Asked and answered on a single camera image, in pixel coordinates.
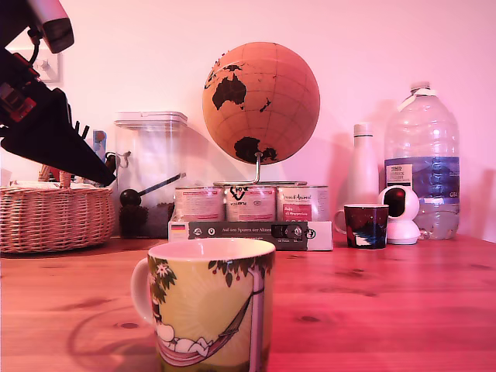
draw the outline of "bottle cap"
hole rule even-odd
[[[428,81],[416,81],[410,85],[410,91],[417,91],[423,88],[430,89],[431,84]]]
[[[369,122],[360,122],[358,124],[355,124],[353,127],[354,129],[354,136],[372,136],[372,124]]]

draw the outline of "globe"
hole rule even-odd
[[[271,164],[312,136],[320,110],[317,80],[305,61],[276,43],[248,43],[215,62],[203,91],[203,116],[229,155]]]

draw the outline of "white bottle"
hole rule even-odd
[[[456,120],[428,81],[413,84],[398,110],[385,135],[387,186],[411,187],[418,195],[414,221],[423,239],[453,238],[460,213]]]
[[[354,126],[355,147],[348,173],[348,204],[374,204],[379,196],[379,164],[374,149],[372,125]]]

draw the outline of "wall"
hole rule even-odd
[[[496,242],[496,2],[493,0],[61,1],[75,44],[63,52],[60,86],[74,118],[115,136],[122,110],[175,110],[192,130],[184,158],[190,181],[250,177],[208,135],[202,88],[213,62],[251,41],[300,54],[317,77],[319,123],[307,145],[263,179],[328,184],[332,208],[344,200],[353,124],[377,127],[377,153],[410,83],[428,79],[460,125],[460,232]],[[10,47],[28,46],[20,36]],[[35,179],[38,164],[2,151],[14,177]]]

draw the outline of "globe stand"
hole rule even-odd
[[[260,181],[260,167],[261,167],[261,160],[260,157],[262,156],[262,153],[255,153],[255,156],[257,157],[257,163],[256,163],[256,168],[255,168],[255,179],[252,181],[219,181],[219,182],[214,182],[215,186],[253,186],[255,184],[266,184],[266,185],[290,185],[290,186],[305,186],[307,184],[306,181]]]

